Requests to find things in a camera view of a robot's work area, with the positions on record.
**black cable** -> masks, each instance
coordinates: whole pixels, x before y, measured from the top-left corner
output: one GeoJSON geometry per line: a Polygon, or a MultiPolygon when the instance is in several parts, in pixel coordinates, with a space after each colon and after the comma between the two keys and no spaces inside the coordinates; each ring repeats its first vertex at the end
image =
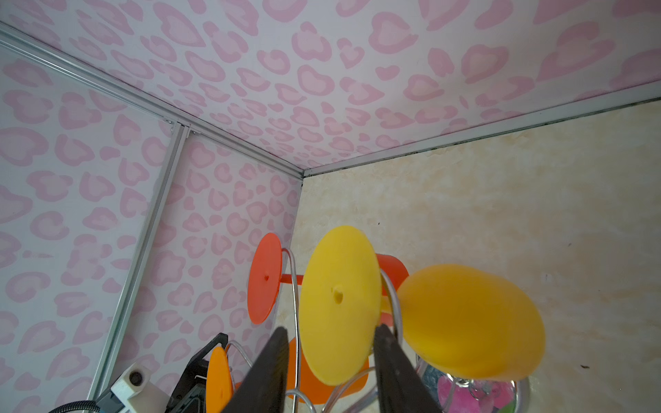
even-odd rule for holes
{"type": "Polygon", "coordinates": [[[78,402],[62,404],[60,407],[56,407],[48,413],[68,413],[76,412],[78,410],[91,410],[93,412],[101,411],[94,400],[80,400],[78,402]]]}

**metal beam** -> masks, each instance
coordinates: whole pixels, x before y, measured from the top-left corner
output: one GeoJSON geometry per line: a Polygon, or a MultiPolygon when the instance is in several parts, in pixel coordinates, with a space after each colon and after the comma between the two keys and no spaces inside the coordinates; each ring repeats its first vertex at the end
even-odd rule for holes
{"type": "Polygon", "coordinates": [[[413,153],[430,151],[432,149],[457,145],[458,143],[475,141],[486,137],[514,133],[530,128],[536,128],[537,126],[554,124],[565,120],[581,118],[583,116],[621,109],[634,104],[652,102],[653,100],[659,99],[661,99],[661,81],[656,81],[646,85],[630,87],[621,91],[595,96],[594,98],[579,100],[578,102],[571,102],[548,109],[538,110],[536,112],[493,122],[487,125],[475,126],[474,128],[448,133],[447,135],[431,137],[422,141],[409,143],[408,145],[370,153],[369,155],[362,155],[346,159],[345,161],[306,169],[303,171],[303,177],[307,178],[308,176],[358,167],[368,163],[385,161],[386,159],[403,157],[406,155],[412,155],[413,153]]]}
{"type": "Polygon", "coordinates": [[[89,64],[42,43],[4,22],[0,22],[0,46],[4,46],[30,61],[71,77],[88,87],[108,94],[134,108],[189,126],[191,130],[211,137],[218,143],[289,176],[298,179],[303,177],[303,170],[294,164],[243,141],[231,133],[186,113],[167,102],[163,102],[101,70],[95,69],[89,64]]]}
{"type": "Polygon", "coordinates": [[[173,137],[165,155],[166,161],[161,168],[158,181],[156,181],[156,185],[154,186],[156,190],[151,197],[149,211],[147,212],[145,223],[136,243],[136,251],[134,252],[131,268],[122,288],[122,294],[120,295],[115,314],[112,317],[112,324],[106,338],[106,344],[103,346],[97,371],[94,374],[92,387],[89,391],[89,400],[96,399],[110,384],[112,369],[117,361],[117,355],[119,354],[120,346],[126,333],[131,311],[133,310],[133,305],[136,303],[137,290],[145,273],[149,252],[151,251],[156,230],[161,220],[165,198],[175,177],[176,166],[179,162],[184,142],[190,133],[190,128],[182,124],[175,124],[173,129],[173,137]]]}

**pink patterned wall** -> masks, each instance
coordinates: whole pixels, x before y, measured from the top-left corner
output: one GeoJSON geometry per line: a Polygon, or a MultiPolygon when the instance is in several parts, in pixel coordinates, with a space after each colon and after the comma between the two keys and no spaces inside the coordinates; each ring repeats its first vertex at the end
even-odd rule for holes
{"type": "MultiPolygon", "coordinates": [[[[190,357],[218,332],[253,357],[272,316],[251,323],[247,283],[261,238],[289,245],[301,181],[287,178],[209,139],[191,136],[170,189],[114,374],[134,361],[170,393],[190,357]]],[[[247,365],[230,351],[240,381],[247,365]]]]}
{"type": "Polygon", "coordinates": [[[170,125],[0,50],[3,412],[87,397],[170,125]]]}
{"type": "Polygon", "coordinates": [[[655,0],[7,0],[0,18],[302,168],[661,79],[655,0]]]}

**beige marble surface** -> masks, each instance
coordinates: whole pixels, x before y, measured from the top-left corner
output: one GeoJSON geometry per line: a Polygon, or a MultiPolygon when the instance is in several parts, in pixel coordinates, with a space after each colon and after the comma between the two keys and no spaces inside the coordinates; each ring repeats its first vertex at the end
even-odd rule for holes
{"type": "Polygon", "coordinates": [[[466,264],[528,293],[547,331],[529,411],[658,411],[661,102],[307,178],[299,272],[338,225],[410,272],[466,264]]]}

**white strip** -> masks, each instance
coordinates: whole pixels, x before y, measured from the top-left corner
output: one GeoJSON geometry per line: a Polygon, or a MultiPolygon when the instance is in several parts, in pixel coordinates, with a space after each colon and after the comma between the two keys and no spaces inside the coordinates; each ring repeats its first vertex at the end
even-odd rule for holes
{"type": "Polygon", "coordinates": [[[88,87],[113,96],[122,102],[139,108],[159,118],[178,122],[191,130],[206,135],[234,151],[256,161],[300,179],[303,170],[261,148],[258,148],[219,127],[184,112],[167,102],[128,85],[94,67],[61,51],[41,43],[20,30],[0,22],[0,46],[33,61],[71,77],[88,87]]]}
{"type": "Polygon", "coordinates": [[[307,178],[308,176],[357,167],[368,163],[402,157],[417,152],[429,151],[431,149],[474,141],[485,137],[504,135],[505,133],[512,133],[535,128],[537,126],[606,112],[608,110],[629,106],[634,103],[656,100],[659,98],[661,98],[661,81],[656,81],[646,85],[635,86],[629,89],[595,96],[594,98],[580,100],[578,102],[571,102],[553,108],[538,110],[536,112],[493,122],[487,125],[475,126],[474,128],[448,133],[447,135],[431,137],[407,145],[370,153],[369,155],[363,155],[345,161],[323,165],[321,167],[306,169],[303,171],[303,177],[307,178]]]}

